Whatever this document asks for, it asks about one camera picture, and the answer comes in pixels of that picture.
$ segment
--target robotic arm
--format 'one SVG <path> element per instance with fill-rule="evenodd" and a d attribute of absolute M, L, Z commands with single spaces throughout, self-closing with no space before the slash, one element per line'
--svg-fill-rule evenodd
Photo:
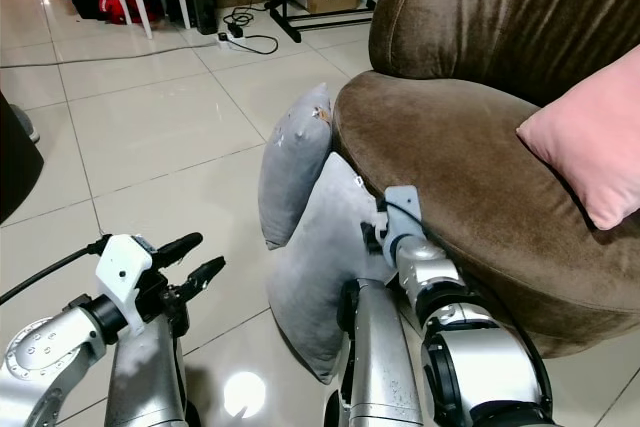
<path fill-rule="evenodd" d="M 386 232 L 378 229 L 375 237 L 422 328 L 431 417 L 441 427 L 556 425 L 535 346 L 523 331 L 518 338 L 495 320 L 444 250 L 426 238 L 415 187 L 388 188 L 384 203 Z M 342 298 L 341 389 L 328 404 L 325 427 L 423 425 L 391 291 L 359 279 L 345 285 Z"/>
<path fill-rule="evenodd" d="M 96 274 L 101 295 L 83 295 L 54 318 L 34 322 L 11 341 L 0 368 L 0 425 L 53 427 L 69 392 L 118 341 L 160 314 L 176 337 L 188 329 L 186 303 L 222 269 L 222 257 L 192 272 L 181 286 L 168 285 L 159 272 L 202 241 L 189 234 L 158 250 L 141 237 L 110 236 Z"/>

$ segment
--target brown velvet sofa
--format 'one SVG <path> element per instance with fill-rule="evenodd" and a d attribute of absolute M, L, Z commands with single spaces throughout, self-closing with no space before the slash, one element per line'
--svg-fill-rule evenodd
<path fill-rule="evenodd" d="M 596 230 L 515 129 L 638 44 L 640 0 L 379 0 L 374 70 L 338 96 L 336 150 L 377 194 L 416 185 L 547 357 L 640 325 L 640 211 Z"/>

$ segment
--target sofa backrest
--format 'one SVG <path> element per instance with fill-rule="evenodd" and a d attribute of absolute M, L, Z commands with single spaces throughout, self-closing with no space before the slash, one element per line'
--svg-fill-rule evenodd
<path fill-rule="evenodd" d="M 539 106 L 640 44 L 640 0 L 379 0 L 384 74 L 483 83 Z"/>

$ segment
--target pink pillow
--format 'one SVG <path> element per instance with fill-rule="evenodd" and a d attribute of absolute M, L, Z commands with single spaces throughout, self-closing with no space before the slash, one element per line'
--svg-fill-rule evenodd
<path fill-rule="evenodd" d="M 517 129 L 608 230 L 640 208 L 640 46 L 583 80 Z"/>

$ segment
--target gray pillow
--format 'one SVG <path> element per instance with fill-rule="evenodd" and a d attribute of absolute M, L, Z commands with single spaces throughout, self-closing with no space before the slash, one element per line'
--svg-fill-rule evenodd
<path fill-rule="evenodd" d="M 357 278 L 387 281 L 393 270 L 370 255 L 361 222 L 372 224 L 376 202 L 338 154 L 327 159 L 291 240 L 267 283 L 271 310 L 289 345 L 315 376 L 331 382 L 342 332 L 340 291 Z"/>
<path fill-rule="evenodd" d="M 289 241 L 330 148 L 331 107 L 323 83 L 280 119 L 262 157 L 258 208 L 269 250 Z"/>

